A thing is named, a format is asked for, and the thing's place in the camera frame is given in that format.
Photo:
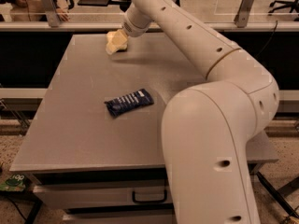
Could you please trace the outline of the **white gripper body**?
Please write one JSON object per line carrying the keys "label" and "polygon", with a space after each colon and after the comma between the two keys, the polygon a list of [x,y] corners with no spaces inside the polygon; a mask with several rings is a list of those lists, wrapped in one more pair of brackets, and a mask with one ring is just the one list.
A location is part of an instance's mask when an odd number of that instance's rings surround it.
{"label": "white gripper body", "polygon": [[131,4],[124,13],[122,30],[130,37],[139,37],[148,31],[152,22],[151,17]]}

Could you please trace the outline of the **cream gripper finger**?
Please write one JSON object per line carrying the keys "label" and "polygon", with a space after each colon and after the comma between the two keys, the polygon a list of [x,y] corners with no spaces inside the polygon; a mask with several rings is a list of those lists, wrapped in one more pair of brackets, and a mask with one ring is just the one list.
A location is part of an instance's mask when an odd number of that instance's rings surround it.
{"label": "cream gripper finger", "polygon": [[109,45],[112,50],[126,49],[128,43],[128,35],[119,29],[111,33]]}

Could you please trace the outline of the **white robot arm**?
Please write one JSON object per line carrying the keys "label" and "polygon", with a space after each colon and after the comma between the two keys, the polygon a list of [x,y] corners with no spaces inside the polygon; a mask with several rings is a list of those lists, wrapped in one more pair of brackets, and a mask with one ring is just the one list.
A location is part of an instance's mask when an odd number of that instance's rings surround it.
{"label": "white robot arm", "polygon": [[162,119],[162,146],[178,224],[260,224],[246,144],[278,110],[278,84],[245,50],[177,6],[131,0],[114,53],[156,22],[205,83],[177,93]]}

